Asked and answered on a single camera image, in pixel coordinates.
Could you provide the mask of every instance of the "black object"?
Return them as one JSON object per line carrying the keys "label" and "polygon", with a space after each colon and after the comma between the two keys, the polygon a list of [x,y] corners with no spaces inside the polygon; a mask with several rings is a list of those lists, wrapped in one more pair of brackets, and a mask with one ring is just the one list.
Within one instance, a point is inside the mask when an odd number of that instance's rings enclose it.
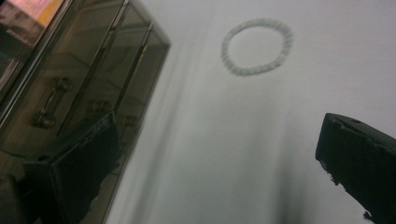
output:
{"label": "black object", "polygon": [[23,163],[43,223],[79,223],[120,158],[113,112],[84,120]]}
{"label": "black object", "polygon": [[17,181],[12,175],[0,175],[0,223],[27,224]]}
{"label": "black object", "polygon": [[396,223],[396,139],[356,119],[326,114],[316,159],[368,210],[366,218]]}

